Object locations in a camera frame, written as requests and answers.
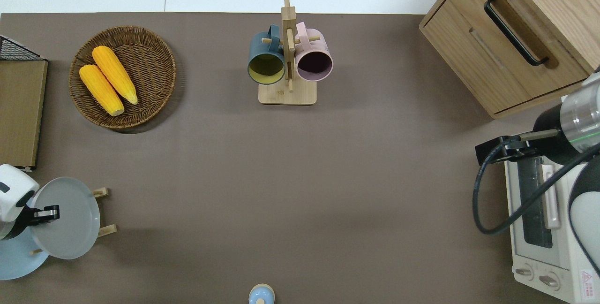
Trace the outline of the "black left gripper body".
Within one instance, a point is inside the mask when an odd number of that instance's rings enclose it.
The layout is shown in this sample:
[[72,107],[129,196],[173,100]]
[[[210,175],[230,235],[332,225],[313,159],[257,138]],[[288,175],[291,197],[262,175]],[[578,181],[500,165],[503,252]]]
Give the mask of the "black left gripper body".
[[21,214],[19,214],[14,221],[13,227],[9,232],[9,239],[17,237],[28,226],[36,226],[38,224],[45,223],[45,219],[36,218],[36,216],[34,216],[38,211],[38,208],[32,208],[25,205]]

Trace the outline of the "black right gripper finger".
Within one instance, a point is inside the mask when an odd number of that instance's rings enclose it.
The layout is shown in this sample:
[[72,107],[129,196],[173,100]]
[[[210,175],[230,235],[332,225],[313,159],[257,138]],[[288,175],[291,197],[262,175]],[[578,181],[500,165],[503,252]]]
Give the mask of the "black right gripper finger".
[[[490,139],[489,141],[482,142],[474,147],[474,152],[478,161],[478,165],[482,166],[486,158],[501,145],[504,141],[506,141],[507,137],[495,137]],[[506,156],[506,145],[499,147],[499,150],[495,152],[493,156],[491,156],[491,161],[499,160],[502,157]]]
[[540,156],[540,151],[532,144],[531,137],[508,137],[506,144],[506,160],[518,161],[529,157]]

